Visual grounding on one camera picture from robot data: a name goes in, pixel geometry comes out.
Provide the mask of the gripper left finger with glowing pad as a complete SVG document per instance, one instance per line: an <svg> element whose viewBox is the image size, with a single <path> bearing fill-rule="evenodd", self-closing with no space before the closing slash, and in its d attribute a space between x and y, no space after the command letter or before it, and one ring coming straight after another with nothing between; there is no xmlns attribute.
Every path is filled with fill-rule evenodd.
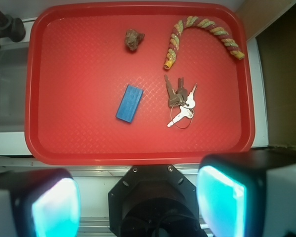
<svg viewBox="0 0 296 237"><path fill-rule="evenodd" d="M0 173L0 237L75 237L77 182L63 168Z"/></svg>

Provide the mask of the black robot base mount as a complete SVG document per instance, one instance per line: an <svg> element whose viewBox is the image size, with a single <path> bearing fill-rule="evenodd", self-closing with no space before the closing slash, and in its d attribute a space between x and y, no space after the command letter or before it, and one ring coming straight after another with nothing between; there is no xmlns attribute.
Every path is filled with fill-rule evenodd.
<svg viewBox="0 0 296 237"><path fill-rule="evenodd" d="M108 193L117 237L205 237L196 186L172 165L139 165Z"/></svg>

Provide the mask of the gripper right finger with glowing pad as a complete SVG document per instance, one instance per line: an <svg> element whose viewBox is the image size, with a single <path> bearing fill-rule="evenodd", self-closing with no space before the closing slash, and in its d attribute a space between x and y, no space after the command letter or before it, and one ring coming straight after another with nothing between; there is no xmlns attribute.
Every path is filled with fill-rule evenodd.
<svg viewBox="0 0 296 237"><path fill-rule="evenodd" d="M196 197L216 237L296 237L296 151L207 155Z"/></svg>

